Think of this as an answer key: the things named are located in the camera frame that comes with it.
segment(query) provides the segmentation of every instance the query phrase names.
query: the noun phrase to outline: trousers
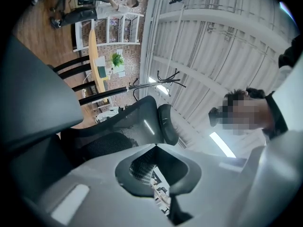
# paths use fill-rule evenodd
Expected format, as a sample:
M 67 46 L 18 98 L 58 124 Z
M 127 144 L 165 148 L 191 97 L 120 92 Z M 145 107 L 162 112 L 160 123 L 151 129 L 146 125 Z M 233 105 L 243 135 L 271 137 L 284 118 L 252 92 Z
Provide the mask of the trousers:
M 91 19 L 97 19 L 96 9 L 77 8 L 73 12 L 65 14 L 65 16 L 61 19 L 60 25 L 65 26 Z

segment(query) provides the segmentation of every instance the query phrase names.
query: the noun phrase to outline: desk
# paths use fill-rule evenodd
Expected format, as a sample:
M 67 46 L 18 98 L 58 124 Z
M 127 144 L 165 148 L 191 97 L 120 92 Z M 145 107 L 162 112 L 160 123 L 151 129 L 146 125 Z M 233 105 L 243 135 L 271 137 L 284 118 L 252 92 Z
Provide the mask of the desk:
M 94 81 L 96 83 L 97 91 L 99 93 L 103 93 L 105 92 L 103 80 L 107 80 L 107 78 L 101 79 L 99 76 L 98 68 L 95 64 L 95 59 L 98 57 L 96 33 L 95 30 L 92 29 L 89 33 L 89 62 L 92 72 L 91 74 L 93 75 Z

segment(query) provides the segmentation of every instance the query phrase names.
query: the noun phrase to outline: table leg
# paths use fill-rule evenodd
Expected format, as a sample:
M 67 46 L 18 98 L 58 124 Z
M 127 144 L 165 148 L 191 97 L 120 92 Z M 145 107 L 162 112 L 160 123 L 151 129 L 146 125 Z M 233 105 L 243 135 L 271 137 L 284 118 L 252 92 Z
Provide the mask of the table leg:
M 87 70 L 90 70 L 90 69 L 91 69 L 90 63 L 88 63 L 88 64 L 85 64 L 85 65 L 78 66 L 76 68 L 70 69 L 68 71 L 65 71 L 65 72 L 59 74 L 59 77 L 61 77 L 62 79 L 66 79 L 66 78 L 69 78 L 69 77 L 74 76 L 76 74 L 79 74 L 81 72 L 85 72 Z
M 120 87 L 120 88 L 117 88 L 117 89 L 105 91 L 103 93 L 97 93 L 97 94 L 91 95 L 89 97 L 85 97 L 83 99 L 80 99 L 79 103 L 80 103 L 80 105 L 85 105 L 85 104 L 94 102 L 96 100 L 99 100 L 99 99 L 102 99 L 102 98 L 105 98 L 105 97 L 109 97 L 109 96 L 112 96 L 112 95 L 120 94 L 120 93 L 123 93 L 123 92 L 127 92 L 127 87 Z
M 90 82 L 87 82 L 87 83 L 84 83 L 84 84 L 81 84 L 79 86 L 76 86 L 76 87 L 73 87 L 72 89 L 75 91 L 75 92 L 78 92 L 82 89 L 85 89 L 85 88 L 88 88 L 88 87 L 92 87 L 92 86 L 95 86 L 96 83 L 95 81 L 90 81 Z
M 89 61 L 89 56 L 88 56 L 88 55 L 82 56 L 82 57 L 80 57 L 80 58 L 76 58 L 76 59 L 74 59 L 74 60 L 72 60 L 72 61 L 68 61 L 68 62 L 66 62 L 66 63 L 63 63 L 62 65 L 55 67 L 55 68 L 53 69 L 53 71 L 54 71 L 54 72 L 58 72 L 58 71 L 60 71 L 60 70 L 62 70 L 62 69 L 65 69 L 65 68 L 67 68 L 67 67 L 69 67 L 69 66 L 72 66 L 72 65 L 74 65 L 74 64 L 77 64 L 77 63 L 80 63 L 80 62 L 84 62 L 84 61 Z

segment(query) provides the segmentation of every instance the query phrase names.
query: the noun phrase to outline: green plant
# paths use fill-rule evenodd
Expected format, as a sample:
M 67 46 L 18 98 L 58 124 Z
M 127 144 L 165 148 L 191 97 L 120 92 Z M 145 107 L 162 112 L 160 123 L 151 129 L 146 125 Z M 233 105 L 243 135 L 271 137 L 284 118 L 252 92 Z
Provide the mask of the green plant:
M 123 60 L 123 56 L 118 54 L 118 53 L 114 53 L 111 55 L 110 61 L 113 63 L 113 65 L 115 67 L 119 67 L 120 65 L 124 65 L 124 60 Z

